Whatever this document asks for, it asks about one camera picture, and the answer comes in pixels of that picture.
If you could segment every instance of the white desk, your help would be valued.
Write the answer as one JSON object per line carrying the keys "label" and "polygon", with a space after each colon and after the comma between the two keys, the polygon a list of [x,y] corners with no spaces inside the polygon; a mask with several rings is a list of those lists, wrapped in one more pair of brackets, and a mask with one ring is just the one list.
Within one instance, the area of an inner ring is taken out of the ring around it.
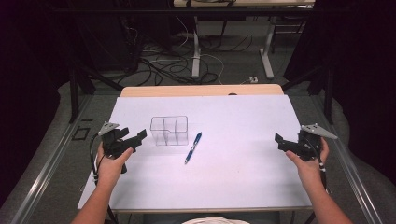
{"label": "white desk", "polygon": [[[259,90],[267,85],[258,85]],[[273,95],[206,96],[205,86],[189,96],[153,97],[151,88],[136,88],[142,97],[120,97],[110,122],[128,127],[132,137],[143,129],[148,137],[127,161],[128,172],[121,175],[110,200],[117,212],[225,212],[310,208],[309,201],[292,162],[277,149],[275,133],[297,141],[300,124],[288,96],[274,94],[277,85],[268,85]],[[247,93],[251,86],[207,86],[208,90]],[[160,87],[170,90],[189,87]],[[130,88],[123,95],[133,95]],[[158,147],[150,134],[152,117],[187,116],[188,146]],[[203,136],[190,162],[184,160],[198,132]],[[92,178],[78,208],[94,189]]]}
{"label": "white desk", "polygon": [[[175,7],[185,7],[187,0],[175,0]],[[225,3],[205,3],[191,0],[192,7],[226,7]],[[315,0],[236,0],[233,7],[284,7],[284,6],[307,6],[314,5]],[[220,35],[222,21],[198,21],[195,17],[197,33],[194,34],[194,55],[192,64],[192,77],[199,76],[199,64],[201,57],[201,49],[199,48],[200,35]],[[264,67],[267,78],[274,78],[274,72],[268,58],[271,40],[274,35],[276,26],[276,17],[272,17],[270,21],[228,21],[227,28],[223,35],[251,35],[265,36],[263,41],[264,48],[260,49],[262,57],[262,65]]]}

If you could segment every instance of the table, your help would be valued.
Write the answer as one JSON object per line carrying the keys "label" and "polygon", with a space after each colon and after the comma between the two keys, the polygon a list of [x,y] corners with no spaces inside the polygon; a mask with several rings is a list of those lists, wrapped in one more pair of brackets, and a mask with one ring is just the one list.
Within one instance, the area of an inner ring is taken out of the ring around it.
{"label": "table", "polygon": [[[186,0],[174,0],[175,7],[185,7]],[[191,1],[192,7],[226,7],[224,3],[205,3]],[[284,6],[308,6],[314,5],[315,0],[236,0],[233,7],[284,7]],[[201,49],[199,48],[199,35],[221,35],[223,21],[198,21],[195,17],[196,32],[194,32],[194,55],[192,63],[192,77],[199,76],[199,64]],[[269,21],[227,21],[227,28],[222,35],[251,35],[265,36],[264,48],[260,49],[262,64],[267,78],[274,78],[271,63],[268,58],[268,51],[274,35],[276,17],[271,17]]]}
{"label": "table", "polygon": [[[149,121],[163,115],[188,116],[187,146],[155,145]],[[300,130],[289,97],[278,85],[125,88],[110,122],[128,127],[126,138],[148,131],[111,196],[110,207],[116,212],[311,208],[294,164],[274,141],[275,132],[297,141]],[[203,136],[186,165],[198,132]],[[93,189],[89,177],[78,208]]]}

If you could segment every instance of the power strip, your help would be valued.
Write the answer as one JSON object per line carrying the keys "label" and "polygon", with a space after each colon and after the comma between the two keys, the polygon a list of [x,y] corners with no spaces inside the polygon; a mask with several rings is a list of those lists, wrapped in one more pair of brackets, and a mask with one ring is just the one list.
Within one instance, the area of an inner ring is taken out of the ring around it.
{"label": "power strip", "polygon": [[249,77],[248,79],[250,80],[251,84],[259,83],[259,79],[257,77]]}

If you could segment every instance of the forearm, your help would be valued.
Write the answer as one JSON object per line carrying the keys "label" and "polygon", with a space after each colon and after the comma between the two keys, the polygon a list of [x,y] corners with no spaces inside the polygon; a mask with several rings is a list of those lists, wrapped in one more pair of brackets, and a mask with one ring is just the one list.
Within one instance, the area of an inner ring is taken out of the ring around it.
{"label": "forearm", "polygon": [[110,201],[111,191],[112,189],[110,188],[100,186],[96,187],[72,223],[103,224],[106,218],[106,211]]}
{"label": "forearm", "polygon": [[318,223],[352,223],[324,188],[308,190]]}

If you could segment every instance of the gray floor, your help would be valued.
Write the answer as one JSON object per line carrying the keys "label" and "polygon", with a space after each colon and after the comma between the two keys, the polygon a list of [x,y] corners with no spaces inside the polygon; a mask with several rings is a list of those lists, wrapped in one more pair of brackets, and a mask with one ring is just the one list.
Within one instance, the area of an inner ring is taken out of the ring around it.
{"label": "gray floor", "polygon": [[[227,37],[223,40],[223,48],[230,49],[242,39],[243,37]],[[282,78],[282,75],[297,41],[297,35],[277,37],[276,52],[275,54],[270,54],[274,74],[276,74],[276,77],[272,80],[267,79],[263,72],[258,52],[258,47],[262,45],[262,40],[260,39],[253,39],[251,46],[240,52],[203,50],[203,54],[210,55],[203,56],[203,60],[207,62],[210,72],[221,73],[220,81],[217,80],[213,84],[241,84],[251,76],[257,76],[259,83],[283,84],[286,80]],[[248,42],[244,42],[240,49],[247,45]],[[146,49],[145,54],[149,54],[149,50],[155,49],[154,47]],[[179,52],[189,51],[184,48],[177,50]],[[174,58],[169,56],[159,59],[174,60]],[[188,72],[180,72],[180,75],[187,77]],[[121,84],[133,86],[145,80],[147,76],[147,73],[133,75],[125,78]],[[77,203],[81,194],[79,188],[83,186],[90,172],[89,139],[93,133],[100,129],[103,122],[108,120],[115,100],[120,94],[103,83],[95,82],[95,85],[98,91],[94,96],[80,96],[82,113],[72,125],[68,124],[71,110],[68,84],[59,89],[62,99],[55,119],[19,184],[1,208],[1,223],[11,223],[13,221],[14,223],[21,223],[21,221],[25,223],[69,223],[76,215],[78,211]],[[145,85],[154,85],[154,79],[152,78]],[[180,84],[164,77],[162,85]],[[328,125],[320,111],[322,97],[308,96],[305,88],[306,83],[303,83],[286,92],[292,101],[299,121],[302,124],[318,122],[319,124]],[[330,142],[331,148],[340,147],[340,144],[341,146],[347,146],[348,125],[342,114],[342,107],[334,102],[332,111],[334,119],[332,128],[337,131],[341,141]],[[78,140],[83,137],[84,130],[89,130],[87,139]],[[370,223],[370,218],[367,221],[367,214],[361,209],[361,201],[356,198],[356,189],[351,187],[351,180],[345,175],[339,156],[338,153],[332,152],[327,165],[332,196],[355,223]],[[50,161],[53,160],[57,160],[59,163],[51,163]],[[354,159],[354,162],[357,167],[357,173],[368,191],[369,199],[374,204],[375,211],[379,213],[383,223],[392,223],[393,220],[396,220],[396,216],[392,213],[392,211],[396,211],[395,187],[384,176],[364,162],[357,159]],[[43,168],[50,169],[48,172],[43,172]],[[39,178],[47,178],[50,181],[43,185],[38,185],[41,188],[35,188],[37,186],[35,184],[39,183],[37,182]],[[310,211],[298,211],[295,223],[303,223],[310,213]],[[281,223],[289,223],[290,217],[291,212],[281,212]],[[132,219],[130,223],[140,223],[142,216],[120,215],[121,223],[128,223],[129,218]]]}

